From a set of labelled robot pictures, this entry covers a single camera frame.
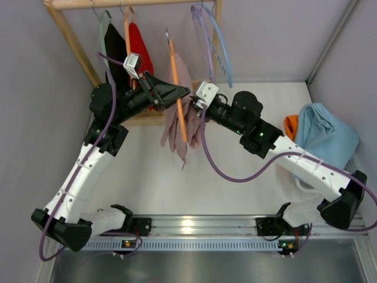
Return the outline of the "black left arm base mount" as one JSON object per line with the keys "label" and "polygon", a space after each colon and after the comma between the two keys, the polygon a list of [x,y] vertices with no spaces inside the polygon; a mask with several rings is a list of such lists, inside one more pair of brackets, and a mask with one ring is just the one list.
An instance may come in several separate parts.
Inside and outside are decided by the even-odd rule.
{"label": "black left arm base mount", "polygon": [[126,234],[149,236],[151,228],[151,218],[127,216],[121,228],[106,231],[101,236],[123,236]]}

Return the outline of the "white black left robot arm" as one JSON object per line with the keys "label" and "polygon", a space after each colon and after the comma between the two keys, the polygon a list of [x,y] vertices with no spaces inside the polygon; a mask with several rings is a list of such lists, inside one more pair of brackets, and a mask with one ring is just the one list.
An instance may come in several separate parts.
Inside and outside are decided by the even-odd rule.
{"label": "white black left robot arm", "polygon": [[124,206],[111,205],[90,214],[82,213],[83,206],[127,137],[128,130],[122,123],[151,106],[165,110],[190,94],[188,87],[167,83],[147,71],[138,82],[135,90],[125,94],[116,90],[113,79],[93,89],[90,111],[94,120],[77,161],[53,199],[32,213],[31,220],[42,230],[43,237],[77,252],[94,236],[131,230],[133,213]]}

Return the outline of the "dusty pink trousers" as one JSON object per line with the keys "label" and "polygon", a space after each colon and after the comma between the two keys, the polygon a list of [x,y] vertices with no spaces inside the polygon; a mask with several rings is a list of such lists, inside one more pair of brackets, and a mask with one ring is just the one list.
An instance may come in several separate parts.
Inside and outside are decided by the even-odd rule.
{"label": "dusty pink trousers", "polygon": [[178,53],[174,55],[174,58],[176,61],[179,84],[190,89],[190,94],[181,99],[186,124],[187,141],[183,141],[177,105],[173,104],[164,112],[165,128],[160,139],[160,144],[164,147],[166,143],[169,143],[170,151],[176,153],[182,161],[182,166],[185,166],[188,148],[196,149],[201,145],[201,125],[197,111],[190,104],[194,88],[189,69]]}

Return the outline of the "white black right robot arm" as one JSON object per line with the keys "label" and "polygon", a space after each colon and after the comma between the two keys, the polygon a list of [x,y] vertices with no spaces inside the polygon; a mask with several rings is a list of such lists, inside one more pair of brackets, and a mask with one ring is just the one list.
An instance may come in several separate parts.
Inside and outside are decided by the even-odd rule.
{"label": "white black right robot arm", "polygon": [[204,152],[215,172],[230,182],[246,183],[256,179],[276,162],[317,193],[313,199],[287,202],[281,206],[275,214],[280,231],[314,222],[351,231],[351,222],[366,191],[366,175],[360,171],[351,175],[305,151],[280,129],[261,119],[263,106],[254,94],[238,92],[231,105],[222,102],[221,97],[213,86],[194,92],[191,104],[199,112],[201,125],[204,127],[206,122],[212,120],[240,135],[243,148],[267,162],[250,177],[230,177],[216,166],[203,140]]}

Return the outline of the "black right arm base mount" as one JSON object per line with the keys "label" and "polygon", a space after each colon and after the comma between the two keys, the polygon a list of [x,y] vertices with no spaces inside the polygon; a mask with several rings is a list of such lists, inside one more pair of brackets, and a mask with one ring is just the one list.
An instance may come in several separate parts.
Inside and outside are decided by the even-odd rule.
{"label": "black right arm base mount", "polygon": [[280,237],[290,231],[290,226],[281,217],[256,218],[257,234],[262,237]]}

